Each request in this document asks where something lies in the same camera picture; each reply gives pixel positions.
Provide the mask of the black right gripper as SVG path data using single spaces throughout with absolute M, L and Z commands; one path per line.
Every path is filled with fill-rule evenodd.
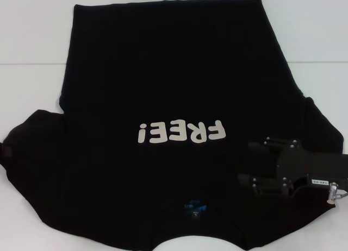
M 309 152 L 297 139 L 249 142 L 247 163 L 277 164 L 277 177 L 238 174 L 239 184 L 256 195 L 289 197 L 304 186 L 327 189 L 330 197 L 338 190 L 347 191 L 347 155 Z

